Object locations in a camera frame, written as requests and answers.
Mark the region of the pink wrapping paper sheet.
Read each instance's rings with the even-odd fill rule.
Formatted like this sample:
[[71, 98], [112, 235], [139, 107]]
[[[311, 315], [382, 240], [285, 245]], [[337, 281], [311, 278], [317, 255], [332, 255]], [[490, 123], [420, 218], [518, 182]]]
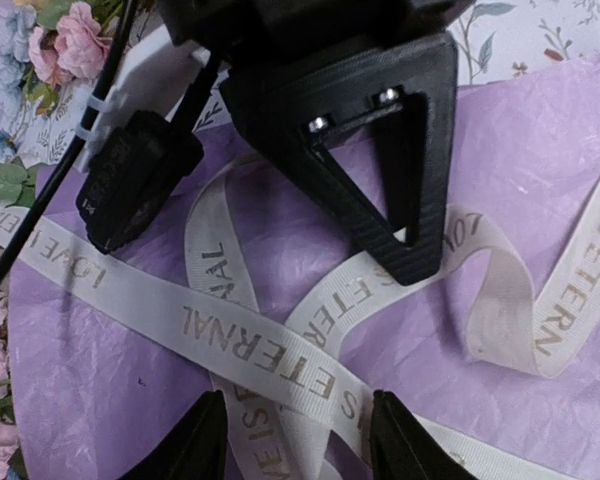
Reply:
[[[226, 198], [260, 313], [284, 323], [332, 270], [355, 256], [334, 223], [252, 152], [230, 125], [201, 135], [206, 158], [137, 243], [114, 257], [188, 282], [185, 235], [201, 191], [227, 166]], [[452, 206], [504, 233], [542, 290], [600, 179], [600, 54], [464, 89], [458, 101]], [[65, 187], [48, 220], [81, 238]], [[466, 323], [490, 255], [384, 309], [349, 333], [339, 362], [371, 391], [394, 392], [443, 449], [481, 479], [600, 479], [600, 322], [558, 376], [529, 387], [478, 365]], [[18, 263], [9, 328], [15, 411], [34, 479], [113, 479], [144, 457], [210, 388], [227, 398], [232, 479], [365, 479], [335, 433], [319, 463], [290, 408], [240, 386], [71, 298]]]

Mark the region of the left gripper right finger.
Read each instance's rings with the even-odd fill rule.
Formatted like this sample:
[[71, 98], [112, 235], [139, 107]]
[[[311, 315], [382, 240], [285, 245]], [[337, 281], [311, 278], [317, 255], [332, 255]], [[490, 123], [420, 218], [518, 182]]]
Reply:
[[369, 446], [374, 479], [475, 479], [446, 453], [393, 392], [373, 393]]

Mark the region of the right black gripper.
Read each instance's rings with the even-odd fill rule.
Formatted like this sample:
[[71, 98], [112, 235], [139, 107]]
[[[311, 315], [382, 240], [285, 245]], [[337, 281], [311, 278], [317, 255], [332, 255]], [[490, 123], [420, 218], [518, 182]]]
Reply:
[[403, 286], [441, 266], [457, 96], [452, 37], [412, 39], [471, 5], [157, 3], [174, 44], [193, 41], [231, 65], [268, 62], [221, 84], [237, 131]]

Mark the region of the white printed ribbon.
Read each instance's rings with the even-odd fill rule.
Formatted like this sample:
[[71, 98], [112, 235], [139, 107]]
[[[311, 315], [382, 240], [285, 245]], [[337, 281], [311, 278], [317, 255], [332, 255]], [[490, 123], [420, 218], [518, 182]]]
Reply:
[[[227, 166], [201, 191], [189, 218], [209, 217], [210, 234], [185, 235], [188, 282], [180, 286], [100, 254], [42, 219], [23, 261], [126, 328], [207, 369], [222, 388], [244, 387], [291, 410], [301, 439], [316, 438], [316, 465], [329, 433], [363, 461], [371, 428], [371, 388], [338, 359], [346, 336], [425, 288], [402, 287], [367, 254], [326, 275], [284, 323], [263, 316], [226, 198]], [[600, 322], [600, 179], [542, 290], [502, 230], [480, 211], [449, 208], [441, 276], [489, 253], [466, 323], [476, 363], [523, 387], [560, 375]]]

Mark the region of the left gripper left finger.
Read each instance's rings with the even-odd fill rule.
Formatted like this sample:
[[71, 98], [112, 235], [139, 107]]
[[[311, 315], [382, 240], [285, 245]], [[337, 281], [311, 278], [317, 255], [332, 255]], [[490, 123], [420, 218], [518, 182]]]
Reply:
[[204, 392], [158, 446], [129, 470], [129, 480], [225, 477], [228, 419], [221, 391]]

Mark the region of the pile of fake flowers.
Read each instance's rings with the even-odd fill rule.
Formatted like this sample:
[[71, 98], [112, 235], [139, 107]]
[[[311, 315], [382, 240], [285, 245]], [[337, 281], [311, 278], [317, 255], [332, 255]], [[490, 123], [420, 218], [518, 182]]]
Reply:
[[[29, 107], [46, 115], [63, 88], [95, 82], [103, 98], [128, 40], [135, 1], [17, 1], [0, 11], [0, 107], [9, 120], [25, 118]], [[17, 133], [0, 129], [0, 209], [36, 207], [35, 171], [18, 155]], [[15, 255], [0, 248], [0, 479], [15, 479], [20, 451], [6, 352], [8, 272]]]

